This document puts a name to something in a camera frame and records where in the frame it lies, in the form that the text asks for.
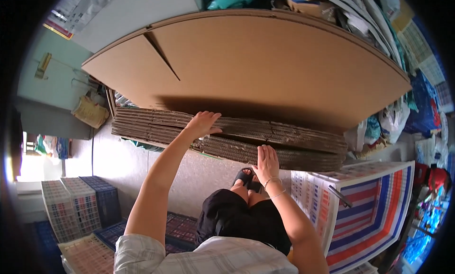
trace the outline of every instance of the black slipper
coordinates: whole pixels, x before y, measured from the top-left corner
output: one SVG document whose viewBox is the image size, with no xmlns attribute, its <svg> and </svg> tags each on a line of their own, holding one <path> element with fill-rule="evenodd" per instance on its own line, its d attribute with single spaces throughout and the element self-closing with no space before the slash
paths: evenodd
<svg viewBox="0 0 455 274">
<path fill-rule="evenodd" d="M 250 181 L 250 184 L 248 185 L 247 189 L 253 190 L 256 193 L 259 193 L 261 191 L 262 184 L 259 181 Z"/>
<path fill-rule="evenodd" d="M 246 174 L 245 172 L 243 172 L 243 170 L 245 169 L 249 169 L 251 172 L 250 174 Z M 243 181 L 243 186 L 247 185 L 248 183 L 251 182 L 251 180 L 253 180 L 253 176 L 256 175 L 253 171 L 252 168 L 244 168 L 244 169 L 241 169 L 238 173 L 237 173 L 237 176 L 235 177 L 234 179 L 234 182 L 232 182 L 232 186 L 234 186 L 235 182 L 237 181 L 237 179 L 241 179 Z"/>
</svg>

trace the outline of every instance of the person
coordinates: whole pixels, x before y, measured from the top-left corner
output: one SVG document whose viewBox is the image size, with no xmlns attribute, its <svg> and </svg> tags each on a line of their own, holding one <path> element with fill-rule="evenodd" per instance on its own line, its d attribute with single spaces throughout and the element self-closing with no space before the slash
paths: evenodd
<svg viewBox="0 0 455 274">
<path fill-rule="evenodd" d="M 328 274 L 321 242 L 310 220 L 285 192 L 271 146 L 258 147 L 258 164 L 242 169 L 231 190 L 203 203 L 192 252 L 165 252 L 168 193 L 191 143 L 221 129 L 220 113 L 199 112 L 151 167 L 116 243 L 120 273 L 301 273 Z M 258 187 L 270 196 L 265 199 Z M 293 247 L 293 264 L 286 254 Z"/>
<path fill-rule="evenodd" d="M 428 185 L 429 193 L 433 199 L 436 198 L 439 188 L 444 188 L 447 193 L 452 188 L 452 179 L 446 169 L 440 169 L 436 164 L 428 166 L 422 163 L 415 163 L 414 186 Z"/>
</svg>

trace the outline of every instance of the striped tarp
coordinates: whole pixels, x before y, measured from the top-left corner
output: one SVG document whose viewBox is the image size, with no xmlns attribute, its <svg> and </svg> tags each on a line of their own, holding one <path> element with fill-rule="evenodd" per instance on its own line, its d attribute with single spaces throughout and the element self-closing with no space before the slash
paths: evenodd
<svg viewBox="0 0 455 274">
<path fill-rule="evenodd" d="M 411 175 L 410 166 L 340 189 L 354 206 L 338 207 L 327 254 L 331 274 L 344 273 L 360 265 L 398 239 L 407 212 Z"/>
</svg>

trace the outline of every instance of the red object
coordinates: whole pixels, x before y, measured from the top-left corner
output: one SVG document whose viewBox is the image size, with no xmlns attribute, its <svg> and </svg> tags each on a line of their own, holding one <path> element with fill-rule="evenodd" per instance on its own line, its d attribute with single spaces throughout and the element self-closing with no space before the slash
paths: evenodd
<svg viewBox="0 0 455 274">
<path fill-rule="evenodd" d="M 426 164 L 421 164 L 421 163 L 415 163 L 415 172 L 414 172 L 414 184 L 420 185 L 425 182 L 425 177 L 427 175 L 428 169 L 430 167 Z M 429 178 L 428 178 L 428 187 L 429 190 L 433 190 L 432 187 L 432 181 L 435 180 L 435 187 L 436 190 L 439 189 L 441 186 L 444 185 L 444 182 L 446 181 L 447 178 L 447 173 L 444 169 L 431 169 L 429 172 Z"/>
</svg>

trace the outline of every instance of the bracelet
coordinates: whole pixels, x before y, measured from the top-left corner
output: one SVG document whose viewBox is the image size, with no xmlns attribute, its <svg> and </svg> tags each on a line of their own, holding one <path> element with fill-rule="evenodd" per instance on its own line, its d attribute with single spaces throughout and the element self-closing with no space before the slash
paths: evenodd
<svg viewBox="0 0 455 274">
<path fill-rule="evenodd" d="M 264 184 L 264 190 L 267 191 L 265 188 L 267 187 L 267 184 L 268 184 L 270 181 L 272 181 L 272 180 L 277 180 L 277 179 L 280 180 L 281 185 L 283 185 L 283 181 L 282 181 L 279 177 L 272 177 L 271 179 L 267 180 L 267 182 L 265 182 L 265 184 Z"/>
<path fill-rule="evenodd" d="M 282 192 L 280 192 L 278 195 L 275 195 L 275 196 L 270 197 L 269 199 L 273 199 L 273 198 L 275 198 L 275 197 L 278 197 L 278 196 L 280 196 L 281 194 L 283 194 L 284 192 L 286 192 L 286 189 L 283 190 Z"/>
</svg>

